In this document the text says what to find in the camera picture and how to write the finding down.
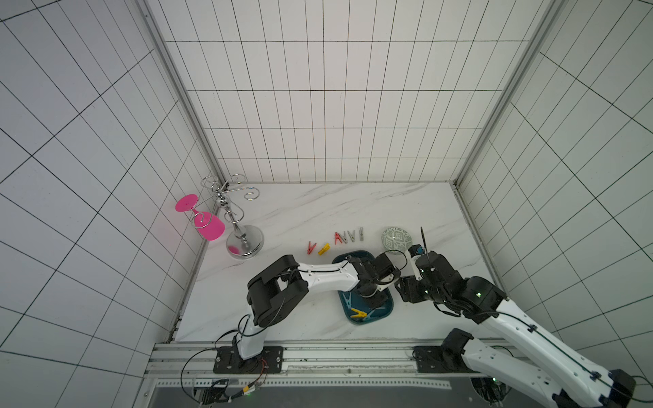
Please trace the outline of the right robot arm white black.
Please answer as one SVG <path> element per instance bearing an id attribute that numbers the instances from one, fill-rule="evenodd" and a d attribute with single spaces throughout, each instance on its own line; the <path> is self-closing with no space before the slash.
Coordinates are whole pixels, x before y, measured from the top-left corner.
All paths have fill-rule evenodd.
<path id="1" fill-rule="evenodd" d="M 404 252 L 411 275 L 396 281 L 406 303 L 432 302 L 447 316 L 465 318 L 515 346 L 519 360 L 471 333 L 453 329 L 438 347 L 413 350 L 419 368 L 478 372 L 516 389 L 546 407 L 626 407 L 636 381 L 583 357 L 530 318 L 488 280 L 461 277 L 441 254 L 414 245 Z"/>

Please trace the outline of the teal plastic storage box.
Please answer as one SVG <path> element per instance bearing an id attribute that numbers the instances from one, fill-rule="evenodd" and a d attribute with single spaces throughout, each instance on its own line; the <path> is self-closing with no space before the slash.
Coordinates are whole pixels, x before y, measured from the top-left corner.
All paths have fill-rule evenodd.
<path id="1" fill-rule="evenodd" d="M 390 278 L 390 274 L 395 271 L 395 267 L 386 255 L 374 257 L 367 251 L 353 251 L 338 255 L 332 263 L 340 263 L 348 257 L 358 258 L 363 261 L 369 261 L 375 272 L 385 269 L 382 272 L 384 280 Z M 343 307 L 345 316 L 350 322 L 357 325 L 364 325 L 380 321 L 389 316 L 394 309 L 394 300 L 389 289 L 377 292 L 372 301 L 374 306 L 370 306 L 368 299 L 362 297 L 358 292 L 338 292 L 338 298 Z"/>

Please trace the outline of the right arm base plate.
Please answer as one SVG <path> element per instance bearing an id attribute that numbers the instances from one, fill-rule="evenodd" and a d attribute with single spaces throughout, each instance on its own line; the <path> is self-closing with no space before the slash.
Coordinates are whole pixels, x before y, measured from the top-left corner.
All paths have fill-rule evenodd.
<path id="1" fill-rule="evenodd" d="M 463 352 L 442 346 L 415 346 L 413 360 L 418 373 L 430 374 L 471 374 L 463 360 Z"/>

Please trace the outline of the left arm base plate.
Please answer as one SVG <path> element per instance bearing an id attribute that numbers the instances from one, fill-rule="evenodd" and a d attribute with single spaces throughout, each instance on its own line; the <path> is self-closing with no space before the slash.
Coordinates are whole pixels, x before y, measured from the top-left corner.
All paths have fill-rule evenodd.
<path id="1" fill-rule="evenodd" d="M 283 347 L 264 347 L 262 353 L 243 359 L 236 346 L 219 347 L 214 360 L 214 374 L 277 374 L 282 371 Z"/>

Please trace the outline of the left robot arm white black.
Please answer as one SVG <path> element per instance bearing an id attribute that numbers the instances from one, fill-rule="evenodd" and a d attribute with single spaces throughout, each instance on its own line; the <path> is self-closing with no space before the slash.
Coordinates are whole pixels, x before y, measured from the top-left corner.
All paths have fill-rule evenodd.
<path id="1" fill-rule="evenodd" d="M 266 330 L 286 319 L 310 294 L 336 292 L 355 319 L 365 319 L 390 299 L 401 270 L 384 253 L 347 255 L 338 263 L 309 265 L 284 255 L 248 282 L 248 315 L 238 323 L 235 345 L 242 360 L 263 353 Z"/>

